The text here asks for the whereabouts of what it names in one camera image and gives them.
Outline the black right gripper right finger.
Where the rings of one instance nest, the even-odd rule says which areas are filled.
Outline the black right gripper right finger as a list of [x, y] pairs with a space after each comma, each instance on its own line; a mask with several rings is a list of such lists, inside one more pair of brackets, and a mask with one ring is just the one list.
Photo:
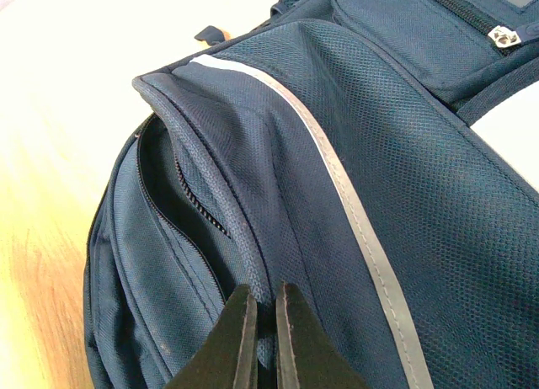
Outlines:
[[275, 315], [279, 388], [367, 387], [333, 346], [297, 285], [281, 285]]

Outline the navy blue student backpack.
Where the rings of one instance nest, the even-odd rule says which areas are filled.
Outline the navy blue student backpack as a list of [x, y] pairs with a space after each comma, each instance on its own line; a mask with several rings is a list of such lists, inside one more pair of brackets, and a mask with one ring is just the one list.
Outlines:
[[88, 237], [97, 388], [167, 388], [227, 300], [299, 287], [366, 388], [538, 385], [538, 189], [474, 126], [538, 79], [538, 0], [279, 0], [139, 76]]

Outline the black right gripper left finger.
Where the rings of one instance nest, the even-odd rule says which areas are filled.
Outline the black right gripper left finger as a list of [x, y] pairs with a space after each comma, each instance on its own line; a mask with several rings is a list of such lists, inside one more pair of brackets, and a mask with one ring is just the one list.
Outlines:
[[255, 388], [258, 385], [257, 302], [238, 286], [215, 327], [167, 388]]

